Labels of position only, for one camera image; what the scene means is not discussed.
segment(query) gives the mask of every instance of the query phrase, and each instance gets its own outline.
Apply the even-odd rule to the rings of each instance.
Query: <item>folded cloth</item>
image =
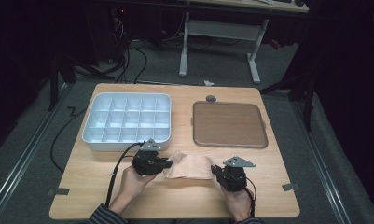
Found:
[[[211,165],[207,156],[187,155],[177,150],[167,161],[173,161],[170,169],[164,169],[166,178],[213,179]]]

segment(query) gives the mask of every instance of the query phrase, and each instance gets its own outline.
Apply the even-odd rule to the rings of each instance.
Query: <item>desk top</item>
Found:
[[[188,0],[189,2],[226,5],[233,7],[252,7],[259,9],[277,10],[284,12],[302,12],[307,13],[309,8],[305,5],[299,7],[295,5],[295,0],[291,3],[276,2],[271,6],[267,3],[259,2],[258,0]]]
[[[233,156],[256,164],[245,168],[247,177],[256,185],[257,217],[296,217],[298,202],[292,190],[284,191],[282,185],[290,180],[278,148],[270,121],[257,89],[225,87],[159,86],[159,85],[97,85],[92,99],[99,92],[161,92],[172,98],[172,133],[169,148],[161,157],[170,157],[176,150],[189,155],[205,155],[215,164]],[[266,148],[199,147],[192,136],[192,106],[205,100],[207,95],[217,102],[254,104],[260,109],[266,124],[269,144]],[[70,189],[68,195],[56,195],[49,214],[55,219],[88,218],[100,203],[105,202],[111,173],[121,152],[97,152],[82,141],[82,130],[88,113],[76,138],[70,159],[59,188]],[[131,165],[125,158],[119,170]],[[118,194],[122,172],[118,172],[113,197]],[[212,180],[167,179],[159,174],[146,187],[144,193],[126,210],[126,218],[190,218],[230,217],[219,184]]]

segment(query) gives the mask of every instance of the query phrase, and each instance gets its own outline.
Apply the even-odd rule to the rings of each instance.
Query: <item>tape piece on table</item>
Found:
[[[295,184],[295,183],[290,183],[290,184],[286,184],[286,185],[282,185],[283,187],[283,190],[284,191],[289,191],[289,190],[293,190],[293,191],[297,191],[300,189],[300,186],[299,184]]]
[[[53,197],[55,195],[68,195],[68,192],[70,192],[70,189],[50,189],[48,191],[48,196]]]

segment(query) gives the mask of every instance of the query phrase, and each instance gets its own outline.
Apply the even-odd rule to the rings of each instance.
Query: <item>compartment box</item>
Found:
[[[165,150],[172,127],[171,111],[167,94],[99,93],[93,99],[82,139],[95,151],[124,151],[150,138]]]

